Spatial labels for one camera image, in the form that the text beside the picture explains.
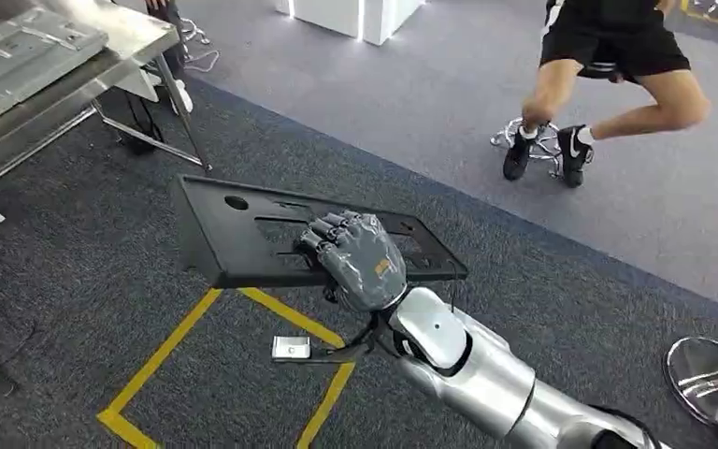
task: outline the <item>small metal part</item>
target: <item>small metal part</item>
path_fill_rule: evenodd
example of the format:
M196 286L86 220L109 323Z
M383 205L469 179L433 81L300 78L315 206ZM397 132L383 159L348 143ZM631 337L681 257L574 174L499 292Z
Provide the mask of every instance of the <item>small metal part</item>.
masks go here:
M274 336L274 345L271 349L273 360L307 359L309 356L309 337Z

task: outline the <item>metal stool base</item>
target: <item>metal stool base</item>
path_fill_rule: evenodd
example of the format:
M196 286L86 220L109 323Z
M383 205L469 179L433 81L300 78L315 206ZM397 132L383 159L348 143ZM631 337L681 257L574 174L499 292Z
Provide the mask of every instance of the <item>metal stool base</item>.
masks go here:
M521 125L521 117L511 120L502 130L491 137L491 144L508 150L513 146L513 139ZM562 177L560 147L557 145L557 131L559 130L560 128L553 123L542 126L538 130L535 145L530 148L530 159L552 161L553 168L549 171L549 174L553 178Z
M665 359L665 374L673 394L703 423L718 426L718 341L688 337L676 341Z

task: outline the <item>gray carpet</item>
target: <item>gray carpet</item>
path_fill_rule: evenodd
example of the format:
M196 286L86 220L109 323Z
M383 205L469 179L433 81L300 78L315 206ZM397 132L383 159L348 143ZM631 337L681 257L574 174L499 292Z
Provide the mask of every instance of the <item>gray carpet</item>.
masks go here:
M718 338L717 303L231 94L195 81L191 94L218 177L420 216L471 269L456 304L543 380L637 415L674 448L718 447L672 399L659 364L679 337ZM158 117L184 145L169 114ZM168 196L176 173L196 170L113 142L90 120L0 181L0 364L21 385L0 398L0 447L117 441L95 415L207 289L180 270ZM360 325L317 289L271 293L345 336ZM123 414L167 444L290 446L333 372L271 365L272 336L291 333L245 297L224 295ZM376 356L357 368L316 445L495 443Z
M543 164L505 181L504 154L488 142L532 90L545 0L428 0L380 48L290 21L268 0L179 3L222 52L193 75L718 300L718 25L678 7L668 18L711 99L709 119L599 143L584 188L567 192ZM651 101L637 86L581 80L555 122Z

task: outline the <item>black plastic tray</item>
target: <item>black plastic tray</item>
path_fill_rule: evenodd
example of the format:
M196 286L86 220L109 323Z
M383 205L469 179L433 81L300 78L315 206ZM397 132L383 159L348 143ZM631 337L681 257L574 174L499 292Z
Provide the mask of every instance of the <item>black plastic tray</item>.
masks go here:
M294 241L328 212L376 214L406 257L410 282L465 279L468 271L422 221L293 192L198 176L172 185L183 262L214 288L326 285L328 275L310 268Z

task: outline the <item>black sneaker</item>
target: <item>black sneaker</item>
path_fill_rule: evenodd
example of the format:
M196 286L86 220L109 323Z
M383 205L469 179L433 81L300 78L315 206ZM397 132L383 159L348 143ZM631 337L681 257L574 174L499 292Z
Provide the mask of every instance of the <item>black sneaker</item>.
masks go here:
M571 188L582 185L582 167L593 160L593 147L581 143L578 134L585 125L570 126L557 132L557 143L563 155L563 181Z
M535 140L533 138L524 138L521 130L516 131L513 138L513 146L508 150L505 156L505 164L502 165L502 174L508 181L516 181L524 176L527 170L527 163L530 160L530 147Z

